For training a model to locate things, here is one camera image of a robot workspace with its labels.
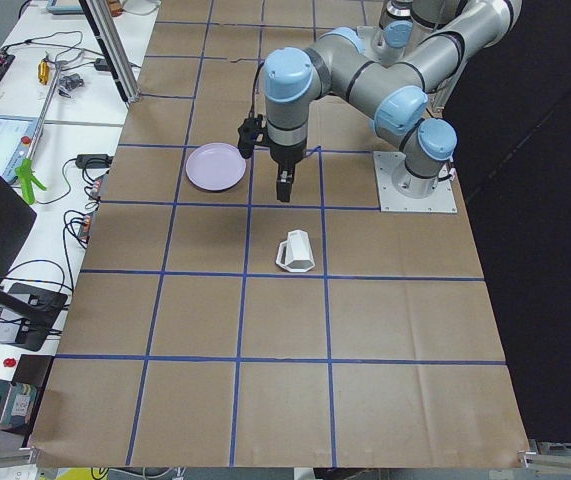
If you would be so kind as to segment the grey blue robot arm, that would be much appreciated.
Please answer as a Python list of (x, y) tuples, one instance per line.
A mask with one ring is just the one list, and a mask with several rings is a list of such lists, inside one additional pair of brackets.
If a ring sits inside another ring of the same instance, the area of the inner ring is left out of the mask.
[(264, 62), (264, 143), (278, 165), (276, 195), (291, 197), (304, 158), (310, 104), (333, 94), (366, 115), (375, 134), (405, 156), (392, 180), (409, 198), (425, 198), (457, 145), (453, 127), (424, 116), (438, 88), (451, 89), (468, 61), (498, 43), (516, 24), (519, 1), (400, 1), (384, 3), (370, 40), (341, 27), (305, 49), (286, 47)]

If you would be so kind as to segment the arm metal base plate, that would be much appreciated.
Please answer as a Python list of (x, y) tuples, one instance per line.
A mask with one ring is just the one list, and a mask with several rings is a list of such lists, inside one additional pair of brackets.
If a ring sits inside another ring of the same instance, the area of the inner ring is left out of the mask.
[(456, 214), (452, 179), (446, 165), (428, 179), (414, 176), (401, 152), (374, 151), (379, 208), (383, 213)]

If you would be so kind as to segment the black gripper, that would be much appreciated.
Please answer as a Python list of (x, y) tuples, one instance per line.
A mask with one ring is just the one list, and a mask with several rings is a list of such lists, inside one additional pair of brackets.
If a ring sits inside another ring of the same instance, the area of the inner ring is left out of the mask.
[(269, 150), (271, 158), (279, 165), (276, 181), (277, 200), (289, 203), (291, 201), (295, 168), (305, 158), (307, 142), (302, 141), (294, 145), (272, 143)]

